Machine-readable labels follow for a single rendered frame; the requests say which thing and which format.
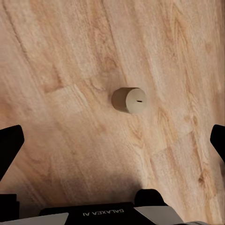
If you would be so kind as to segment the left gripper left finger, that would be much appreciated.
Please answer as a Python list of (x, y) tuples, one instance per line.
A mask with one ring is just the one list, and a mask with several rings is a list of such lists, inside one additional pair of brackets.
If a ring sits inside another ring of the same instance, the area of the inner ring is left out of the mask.
[(0, 130), (0, 181), (24, 144), (21, 125)]

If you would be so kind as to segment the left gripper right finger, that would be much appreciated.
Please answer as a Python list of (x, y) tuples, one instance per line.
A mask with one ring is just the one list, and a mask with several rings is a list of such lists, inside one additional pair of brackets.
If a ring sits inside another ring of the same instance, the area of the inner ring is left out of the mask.
[(211, 136), (210, 142), (219, 153), (221, 158), (225, 162), (225, 127), (221, 125), (214, 125)]

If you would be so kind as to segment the pillar candle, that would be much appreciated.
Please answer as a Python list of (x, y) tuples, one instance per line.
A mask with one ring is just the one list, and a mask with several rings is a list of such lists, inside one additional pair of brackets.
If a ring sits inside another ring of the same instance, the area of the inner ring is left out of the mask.
[(112, 105), (119, 112), (138, 114), (147, 104), (147, 96), (137, 87), (123, 87), (112, 94)]

